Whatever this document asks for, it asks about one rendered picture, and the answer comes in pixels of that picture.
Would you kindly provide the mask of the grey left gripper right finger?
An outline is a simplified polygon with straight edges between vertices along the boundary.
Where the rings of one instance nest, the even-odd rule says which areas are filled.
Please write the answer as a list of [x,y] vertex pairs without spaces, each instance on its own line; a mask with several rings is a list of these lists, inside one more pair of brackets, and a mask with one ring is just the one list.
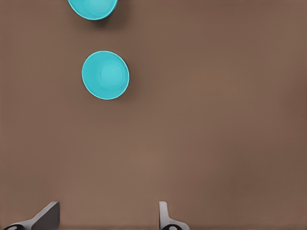
[[159,201],[159,230],[190,230],[190,228],[184,222],[171,219],[167,202]]

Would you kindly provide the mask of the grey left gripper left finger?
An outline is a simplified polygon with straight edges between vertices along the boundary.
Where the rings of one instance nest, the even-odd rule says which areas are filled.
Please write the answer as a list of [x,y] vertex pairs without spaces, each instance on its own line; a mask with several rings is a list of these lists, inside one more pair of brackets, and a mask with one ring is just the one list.
[[13,223],[3,230],[58,230],[60,225],[60,202],[50,202],[33,218]]

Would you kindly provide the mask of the blue bowl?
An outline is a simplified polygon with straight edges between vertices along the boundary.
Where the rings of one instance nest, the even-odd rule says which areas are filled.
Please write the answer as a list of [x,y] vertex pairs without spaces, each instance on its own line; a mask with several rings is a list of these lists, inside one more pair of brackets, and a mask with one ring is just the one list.
[[82,81],[93,96],[103,100],[120,97],[127,89],[130,73],[125,61],[111,51],[97,51],[86,58]]
[[118,0],[68,0],[68,3],[82,18],[96,21],[110,16]]

